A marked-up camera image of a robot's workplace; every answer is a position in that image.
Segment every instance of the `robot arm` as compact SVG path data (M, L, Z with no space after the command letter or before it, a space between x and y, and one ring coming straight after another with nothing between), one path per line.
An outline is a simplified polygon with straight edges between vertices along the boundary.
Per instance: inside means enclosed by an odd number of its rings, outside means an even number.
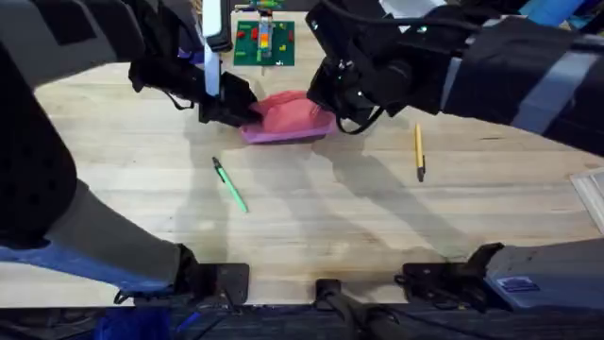
M604 39L454 6L425 17L436 25L416 21L403 33L392 22L366 23L355 13L385 16L377 1L354 0L324 0L307 16L327 55L309 98L339 120L363 130L382 110L394 116L412 106L604 155L604 119L597 113ZM382 110L372 116L375 107Z
M116 302L245 301L245 264L200 264L185 246L139 228L77 180L69 150L33 95L44 83L131 61L135 90L151 86L203 105L202 122L257 121L245 81L224 74L217 80L225 94L210 95L204 71L177 57L181 27L188 39L199 36L191 5L177 4L184 11L152 0L0 3L0 260L113 284L121 289ZM231 96L238 100L225 103Z

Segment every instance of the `pink cloth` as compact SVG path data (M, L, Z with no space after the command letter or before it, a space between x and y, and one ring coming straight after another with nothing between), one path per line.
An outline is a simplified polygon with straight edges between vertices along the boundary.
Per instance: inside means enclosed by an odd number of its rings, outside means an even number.
M261 124L240 127L250 144L320 136L335 130L333 113L307 99L304 91L273 94L250 109L264 117Z

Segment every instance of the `black cable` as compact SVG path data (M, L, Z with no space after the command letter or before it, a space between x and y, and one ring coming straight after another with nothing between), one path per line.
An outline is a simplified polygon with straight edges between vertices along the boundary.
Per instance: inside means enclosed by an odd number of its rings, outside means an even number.
M338 130L345 134L358 135L363 133L370 126L372 126L382 113L384 113L384 108L378 108L377 111L374 112L374 114L372 114L369 119L367 119L367 122L365 122L365 124L361 125L360 127L357 127L352 131L348 131L344 128L344 126L342 125L343 119L341 118L336 118L336 125L338 126Z
M340 6L332 3L330 0L321 0L321 3L325 5L332 12L343 16L344 18L364 23L368 25L384 25L384 26L446 26L468 30L470 32L480 32L481 27L470 23L465 23L456 20L449 19L427 19L427 18L397 18L397 19L386 19L386 18L366 18L357 14L354 14Z
M202 337L204 337L204 335L206 335L208 332L210 332L211 330L213 330L214 327L218 326L219 323L223 322L229 316L230 316L230 314L224 314L224 315L222 315L220 317L217 317L205 329L201 330L201 332L199 332L193 339L194 340L201 339Z
M417 316L417 315L414 315L414 314L409 314L409 313L407 313L405 311L401 311L401 310L398 310L396 308L392 308L392 307L387 307L387 308L390 309L392 312L394 312L394 313L396 313L398 315L405 316L408 319L411 319L413 321L421 322L421 323L424 323L424 324L427 324L427 325L430 325L430 326L433 326L433 327L437 327L437 328L440 328L440 329L443 329L443 330L457 332L457 333L463 334L463 335L473 336L473 337L476 337L478 339L503 340L503 338L487 335L487 334L484 334L484 333L481 333L481 332L478 332L478 331L469 331L469 330L464 330L464 329L461 329L461 328L457 328L455 326L449 326L449 325L446 325L446 324L442 324L440 322L432 321L432 320L423 318L421 316Z

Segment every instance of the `wooden table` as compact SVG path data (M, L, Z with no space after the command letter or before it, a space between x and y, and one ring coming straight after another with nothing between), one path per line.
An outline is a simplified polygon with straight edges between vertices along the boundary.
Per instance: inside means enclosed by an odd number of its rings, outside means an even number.
M295 67L230 67L262 98L306 90L323 52L304 13ZM233 17L233 25L238 18ZM599 236L568 177L598 157L510 127L406 109L361 136L312 144L246 145L236 129L197 123L163 93L131 90L110 65L37 90L79 176L141 227L190 247L199 261L244 262L250 303L306 303L319 278L364 300L403 301L401 264L459 260L479 245L534 246ZM428 173L416 179L420 122ZM242 213L212 168L218 157L247 202ZM7 263L0 306L110 305L116 289Z

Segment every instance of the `gray padding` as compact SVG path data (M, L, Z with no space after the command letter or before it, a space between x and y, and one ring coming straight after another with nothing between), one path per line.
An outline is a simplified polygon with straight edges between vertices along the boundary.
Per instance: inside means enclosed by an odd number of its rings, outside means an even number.
M27 0L0 1L0 40L30 87L116 61L111 44L88 8L75 2L84 10L97 38L59 46L36 6Z
M553 246L505 246L487 265L486 281L514 308L604 309L604 238ZM498 279L526 277L538 291L507 292Z
M451 88L455 82L455 77L458 71L460 71L461 59L452 58L449 62L449 68L446 71L445 85L443 86L443 95L441 96L441 110L445 109L446 101L449 99Z
M591 53L566 52L520 103L511 126L543 134L598 58Z
M44 236L87 261L121 269L130 276L174 282L180 250L103 204L78 181L74 201Z

